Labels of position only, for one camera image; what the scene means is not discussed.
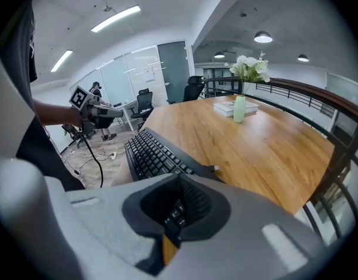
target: wooden table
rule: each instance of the wooden table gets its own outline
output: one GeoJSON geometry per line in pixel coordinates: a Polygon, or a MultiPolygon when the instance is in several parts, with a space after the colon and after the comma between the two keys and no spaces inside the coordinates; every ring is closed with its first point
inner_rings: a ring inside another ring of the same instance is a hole
{"type": "Polygon", "coordinates": [[[144,127],[170,140],[202,165],[217,165],[225,183],[268,197],[291,214],[319,184],[333,145],[296,117],[262,102],[237,124],[213,110],[235,96],[155,108],[144,127]]]}

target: green vase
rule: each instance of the green vase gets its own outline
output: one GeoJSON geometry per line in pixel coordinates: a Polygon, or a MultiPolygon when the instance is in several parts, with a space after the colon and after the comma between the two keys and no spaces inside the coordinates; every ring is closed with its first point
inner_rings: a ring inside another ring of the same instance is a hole
{"type": "Polygon", "coordinates": [[[233,120],[236,123],[244,121],[246,111],[246,99],[245,96],[237,96],[235,101],[235,107],[233,110],[233,120]]]}

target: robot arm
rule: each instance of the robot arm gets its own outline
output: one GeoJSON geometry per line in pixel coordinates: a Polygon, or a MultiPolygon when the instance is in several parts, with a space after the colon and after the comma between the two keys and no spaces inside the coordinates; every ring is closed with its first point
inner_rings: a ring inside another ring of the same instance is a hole
{"type": "Polygon", "coordinates": [[[95,96],[77,86],[69,100],[70,104],[80,111],[81,132],[78,135],[90,134],[100,124],[100,118],[122,117],[123,112],[102,104],[99,96],[95,96]]]}

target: white desk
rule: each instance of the white desk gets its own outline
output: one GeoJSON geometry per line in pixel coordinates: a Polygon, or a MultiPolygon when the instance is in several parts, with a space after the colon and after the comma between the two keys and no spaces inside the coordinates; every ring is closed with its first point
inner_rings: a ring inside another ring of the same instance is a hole
{"type": "Polygon", "coordinates": [[[133,105],[136,104],[136,103],[137,103],[137,100],[132,100],[132,101],[129,101],[128,103],[126,103],[126,104],[122,104],[120,106],[115,107],[116,110],[122,110],[123,111],[123,113],[126,116],[128,124],[130,125],[130,128],[131,128],[132,131],[134,131],[134,129],[133,129],[133,126],[132,126],[132,123],[131,123],[131,116],[130,116],[131,110],[128,110],[128,108],[133,107],[133,105]]]}

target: person's arm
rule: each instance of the person's arm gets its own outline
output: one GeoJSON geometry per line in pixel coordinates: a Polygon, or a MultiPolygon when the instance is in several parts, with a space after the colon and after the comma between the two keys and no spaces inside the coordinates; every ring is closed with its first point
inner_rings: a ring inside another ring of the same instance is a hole
{"type": "Polygon", "coordinates": [[[33,99],[34,108],[43,125],[72,124],[81,128],[79,110],[70,106],[57,106],[33,99]]]}

